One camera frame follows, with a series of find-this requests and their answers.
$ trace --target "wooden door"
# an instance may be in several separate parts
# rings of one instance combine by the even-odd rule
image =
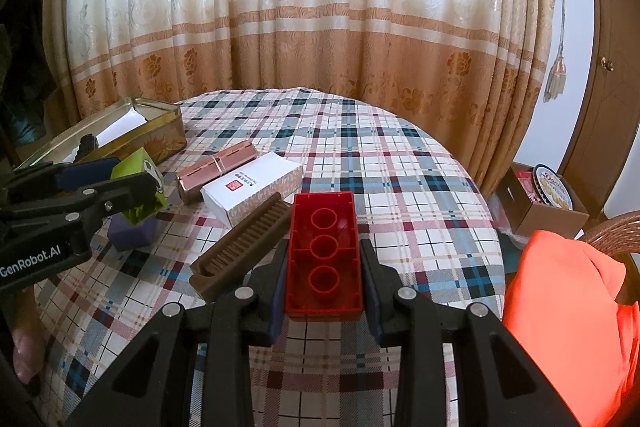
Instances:
[[[622,172],[640,121],[640,0],[595,0],[595,10],[590,77],[559,168],[593,217]]]

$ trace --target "floral curtain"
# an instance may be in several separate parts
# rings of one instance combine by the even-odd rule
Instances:
[[[117,99],[306,86],[393,111],[490,194],[524,137],[555,0],[46,0],[70,123]]]

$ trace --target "round table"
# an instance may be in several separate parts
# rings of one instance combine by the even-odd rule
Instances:
[[[158,214],[156,243],[118,252],[105,223],[92,260],[36,289],[48,362],[35,405],[48,425],[64,422],[162,305],[203,304],[189,285],[189,265],[225,230],[203,203],[181,203],[175,172],[245,139],[259,152],[301,163],[302,192],[353,192],[360,238],[370,238],[406,285],[452,306],[481,301],[501,316],[504,271],[487,206],[462,166],[414,125],[309,89],[212,92],[181,108],[188,144],[160,166],[170,206]],[[450,346],[445,354],[454,403]],[[285,318],[273,348],[251,350],[255,425],[390,426],[399,363],[399,348],[376,346],[364,316],[349,323]],[[199,400],[192,402],[193,426],[200,424]],[[457,407],[449,407],[449,424],[457,424]]]

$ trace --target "white cardboard box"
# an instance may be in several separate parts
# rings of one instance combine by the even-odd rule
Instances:
[[[301,184],[302,165],[268,152],[204,185],[200,191],[207,208],[231,228],[275,192],[284,199]]]

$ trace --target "red toy block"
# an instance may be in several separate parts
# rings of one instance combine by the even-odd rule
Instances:
[[[285,312],[294,321],[360,318],[362,277],[351,192],[296,194]]]

